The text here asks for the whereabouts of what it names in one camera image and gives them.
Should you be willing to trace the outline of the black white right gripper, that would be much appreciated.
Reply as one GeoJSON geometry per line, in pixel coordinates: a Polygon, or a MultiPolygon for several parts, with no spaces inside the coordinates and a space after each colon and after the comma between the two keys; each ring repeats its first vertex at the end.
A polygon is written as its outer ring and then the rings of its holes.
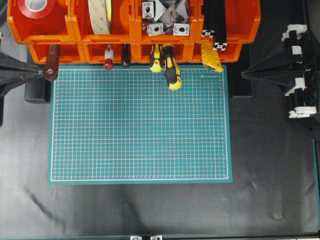
{"type": "Polygon", "coordinates": [[[320,42],[306,24],[290,24],[282,34],[288,53],[270,56],[241,73],[244,79],[287,82],[288,117],[314,140],[320,139],[320,42]]]}

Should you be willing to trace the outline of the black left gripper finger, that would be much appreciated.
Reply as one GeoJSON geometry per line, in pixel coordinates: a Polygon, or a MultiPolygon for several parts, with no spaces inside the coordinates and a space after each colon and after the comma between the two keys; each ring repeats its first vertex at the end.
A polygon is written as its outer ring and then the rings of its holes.
{"type": "Polygon", "coordinates": [[[27,80],[43,78],[43,70],[0,52],[0,85],[25,83],[27,80]]]}

